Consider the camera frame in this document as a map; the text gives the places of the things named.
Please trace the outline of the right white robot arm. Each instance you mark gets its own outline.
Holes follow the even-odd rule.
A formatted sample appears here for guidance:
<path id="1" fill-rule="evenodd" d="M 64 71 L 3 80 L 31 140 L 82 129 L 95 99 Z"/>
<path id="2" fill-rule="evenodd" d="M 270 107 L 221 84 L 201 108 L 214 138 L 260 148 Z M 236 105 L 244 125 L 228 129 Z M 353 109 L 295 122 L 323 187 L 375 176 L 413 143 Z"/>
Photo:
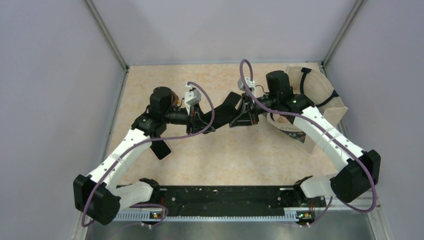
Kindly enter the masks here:
<path id="1" fill-rule="evenodd" d="M 238 87 L 244 93 L 231 127 L 250 126 L 259 122 L 259 115 L 281 132 L 305 142 L 312 141 L 331 160 L 335 174 L 309 176 L 299 180 L 293 200 L 307 206 L 315 197 L 336 197 L 351 203 L 367 191 L 377 201 L 381 156 L 375 150 L 366 151 L 338 131 L 321 114 L 317 105 L 303 92 L 294 93 L 289 75 L 276 70 L 266 75 L 268 92 L 256 96 L 256 83 L 240 75 Z"/>

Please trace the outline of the black phone case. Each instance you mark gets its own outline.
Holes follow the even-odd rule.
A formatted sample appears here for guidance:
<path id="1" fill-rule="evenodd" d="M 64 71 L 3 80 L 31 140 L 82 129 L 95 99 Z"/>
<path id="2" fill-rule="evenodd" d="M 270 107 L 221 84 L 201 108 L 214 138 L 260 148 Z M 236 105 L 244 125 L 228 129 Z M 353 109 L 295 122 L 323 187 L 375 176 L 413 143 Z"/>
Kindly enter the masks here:
<path id="1" fill-rule="evenodd" d="M 238 93 L 231 91 L 223 103 L 214 108 L 215 116 L 211 127 L 203 132 L 203 134 L 208 134 L 210 132 L 215 132 L 217 129 L 222 126 L 229 124 L 233 118 L 236 116 L 237 105 L 241 100 L 242 96 Z"/>

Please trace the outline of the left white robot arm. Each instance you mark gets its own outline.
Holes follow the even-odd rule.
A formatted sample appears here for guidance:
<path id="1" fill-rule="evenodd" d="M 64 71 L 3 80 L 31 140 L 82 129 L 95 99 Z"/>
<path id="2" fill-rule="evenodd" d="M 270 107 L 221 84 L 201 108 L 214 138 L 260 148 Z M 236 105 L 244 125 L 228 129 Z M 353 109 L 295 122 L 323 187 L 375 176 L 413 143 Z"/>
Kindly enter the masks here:
<path id="1" fill-rule="evenodd" d="M 112 153 L 87 175 L 79 174 L 72 183 L 75 208 L 81 212 L 80 225 L 87 228 L 97 222 L 108 225 L 122 209 L 138 203 L 154 207 L 160 193 L 145 180 L 118 186 L 124 174 L 142 153 L 165 141 L 182 140 L 203 134 L 212 128 L 216 112 L 210 96 L 198 84 L 188 82 L 184 106 L 165 86 L 156 87 L 145 112 L 130 126 Z"/>

